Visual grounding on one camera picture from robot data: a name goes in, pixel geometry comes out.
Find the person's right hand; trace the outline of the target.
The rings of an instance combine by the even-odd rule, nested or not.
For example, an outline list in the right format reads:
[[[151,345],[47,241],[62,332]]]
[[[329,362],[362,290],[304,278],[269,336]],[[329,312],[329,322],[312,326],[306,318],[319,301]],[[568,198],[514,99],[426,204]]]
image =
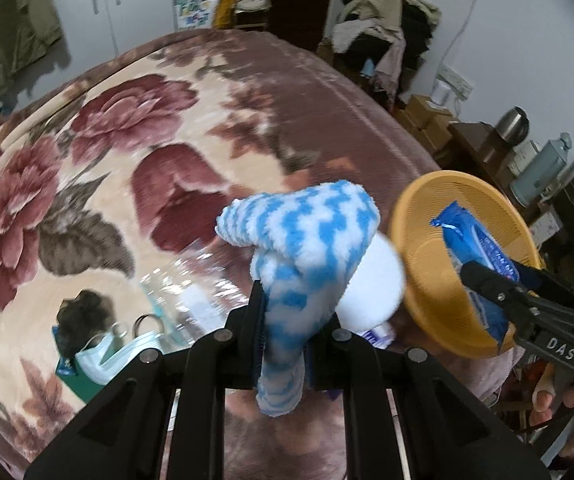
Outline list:
[[[553,364],[548,364],[532,393],[532,411],[529,418],[531,426],[549,422],[555,415],[564,410],[574,409],[574,385],[565,388],[560,385],[562,372]],[[569,435],[563,448],[558,453],[561,458],[574,460],[574,431]]]

